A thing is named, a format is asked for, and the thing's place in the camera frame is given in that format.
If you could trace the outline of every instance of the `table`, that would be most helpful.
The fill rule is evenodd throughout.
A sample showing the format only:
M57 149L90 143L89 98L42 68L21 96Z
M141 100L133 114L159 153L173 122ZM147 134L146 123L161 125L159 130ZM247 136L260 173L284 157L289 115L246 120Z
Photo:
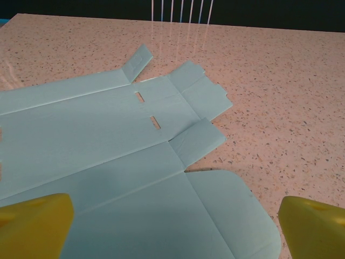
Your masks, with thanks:
M227 142L188 171L237 173L277 225L286 195L345 207L345 33L18 14L0 90L116 69L142 43L154 59L136 81L192 60L234 103L213 120Z

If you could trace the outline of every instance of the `crease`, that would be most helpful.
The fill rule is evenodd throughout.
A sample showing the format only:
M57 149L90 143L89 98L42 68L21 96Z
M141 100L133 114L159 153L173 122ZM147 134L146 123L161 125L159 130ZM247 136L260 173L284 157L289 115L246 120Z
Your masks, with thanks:
M96 206L93 206L93 207L91 207L91 208L88 208L88 209L85 209L85 210L81 211L80 213L77 214L77 216L83 215L83 214L85 214L85 213L89 213L89 212L91 212L91 211L93 211L93 210L95 210L95 209L97 209L97 208L100 208L100 207L103 207L103 206L105 206L105 205L107 205L107 204L110 204L110 203L113 203L113 202L115 202L115 201L121 200L121 199L123 199L123 198L125 198L125 197L128 197L128 196L130 196L130 195L133 195L133 194L135 194L135 193L137 193L137 192L140 192L141 190L144 190L144 189L146 189L146 188L148 188L148 187L151 187L151 186L153 186L153 185L156 185L156 184L158 184L158 183L160 183L160 182L162 182L162 181L165 181L165 180L167 180L167 179L169 179L169 178L172 178L172 177L177 176L177 175L182 174L182 173L184 173L184 172L183 172L183 171L180 171L180 172L177 172L177 173L174 173L174 174L170 174L170 175L168 175L168 176L166 176L166 177L160 178L159 180L156 180L156 181L154 181L154 182L148 183L147 185L144 185L144 186L138 187L138 188L136 188L136 189L134 189L134 190L131 190L130 192L127 192L127 193L125 193L125 194L122 194L122 195L120 195L120 196L118 196L118 197L115 197L115 198L112 198L112 199L110 199L110 200L101 202L101 203L97 204Z
M163 144L163 143L165 143L165 142L168 142L168 141L159 142L159 143L157 143L157 144L154 144L154 145L151 145L151 146L142 148L142 149L137 149L137 150L135 150L135 151L132 151L132 152L130 152L130 153L128 153L128 154L125 154L125 155L122 155L122 156L118 156L118 157L116 157L116 158L112 158L112 159L109 159L109 160L105 160L105 161L101 161L101 162L95 163L94 165L91 165L91 166L89 166L89 167L83 168L82 170L79 170L79 171L74 172L74 173L66 174L66 175L63 175L63 176L61 176L61 177L56 176L56 177L51 178L51 179L49 179L49 180L43 181L43 182L41 182L41 183L39 183L39 184L37 184L37 185L34 185L33 187L29 187L29 188L27 188L27 189L26 189L26 188L23 188L23 189L21 189L21 190L15 192L15 193L9 195L9 196L5 196L5 197L3 197L3 198L0 197L0 200L5 200L5 199L10 198L10 197L12 197L12 196L15 196L15 195L17 195L17 194L20 194L20 193L23 193L23 192L27 192L27 191L29 191L29 190L35 189L35 188L37 188L37 187L40 187L40 186L42 186L42 185L46 185L46 184L51 183L51 182L53 182L53 181L57 181L57 180L60 180L60 179L62 179L62 178L65 178L65 177L69 177L69 176L74 175L74 174L81 173L81 172L83 172L83 171L85 171L85 170L89 170L89 169L91 169L91 168L93 168L93 167L100 166L100 165L102 165L103 163L108 163L108 162L111 162L111 161L113 161L113 160L116 160L116 159L119 159L119 158L123 158L124 156L131 155L131 154L136 153L136 152L144 151L145 149L148 149L148 148L151 148L151 147L154 147L154 146Z
M188 180L188 182L189 182L190 186L191 186L191 187L192 187L192 189L194 190L195 194L198 196L198 198L199 198L199 200L200 200L201 204L204 206L204 208L205 208L205 210L206 210L207 214L209 215L209 217L210 217L210 219L211 219L212 223L214 224L214 226L216 227L216 229L217 229L217 231L219 232L220 236L221 236L221 237L222 237L222 239L224 240L224 243L226 244L226 246L227 246L227 248L229 249L230 253L232 254L233 258L234 258L234 259L236 259L236 258L235 258L235 256L233 255L233 253L232 253L231 249L230 249L229 244L226 242L226 240L225 240L225 238L224 238L223 234L222 234L222 233L219 231L219 228L217 227L217 225L216 225L215 221L214 221L214 220L213 220L213 218L211 217L210 212L207 210L207 208L206 208L206 206L205 206L204 202L202 201L202 199L200 199L199 194L198 194L198 193L197 193L197 191L194 189L194 186L193 186L193 185L192 185L192 183L189 181L189 179L188 179L188 177L187 177L187 176L186 176L186 178L187 178L187 180Z

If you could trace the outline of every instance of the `rectangular slot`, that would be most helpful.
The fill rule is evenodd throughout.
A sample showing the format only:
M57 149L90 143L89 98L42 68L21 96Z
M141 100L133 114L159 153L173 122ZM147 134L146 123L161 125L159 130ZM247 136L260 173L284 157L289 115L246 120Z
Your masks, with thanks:
M135 95L137 96L138 100L143 103L145 102L144 99L142 98L141 94L139 92L136 92Z
M158 124L156 118L155 118L154 116L151 116L150 119L151 119L151 121L152 121L152 124L155 126L155 128L156 128L157 130L160 130L161 127L160 127L160 125Z

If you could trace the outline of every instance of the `cardboard tab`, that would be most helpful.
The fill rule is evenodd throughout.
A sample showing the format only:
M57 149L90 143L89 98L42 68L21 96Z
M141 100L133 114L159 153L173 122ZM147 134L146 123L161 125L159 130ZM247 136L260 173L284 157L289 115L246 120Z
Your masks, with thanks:
M145 44L141 45L129 61L127 61L122 67L122 70L130 83L134 81L152 58L153 56Z

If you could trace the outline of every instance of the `speckled countertop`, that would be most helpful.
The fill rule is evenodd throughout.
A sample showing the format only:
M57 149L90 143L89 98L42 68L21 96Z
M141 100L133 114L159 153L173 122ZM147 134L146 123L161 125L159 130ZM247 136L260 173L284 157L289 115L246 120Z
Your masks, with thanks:
M192 60L234 103L213 121L227 142L188 170L237 173L277 225L285 195L345 207L344 33L16 15L0 90L112 70L142 43L154 59L137 81Z

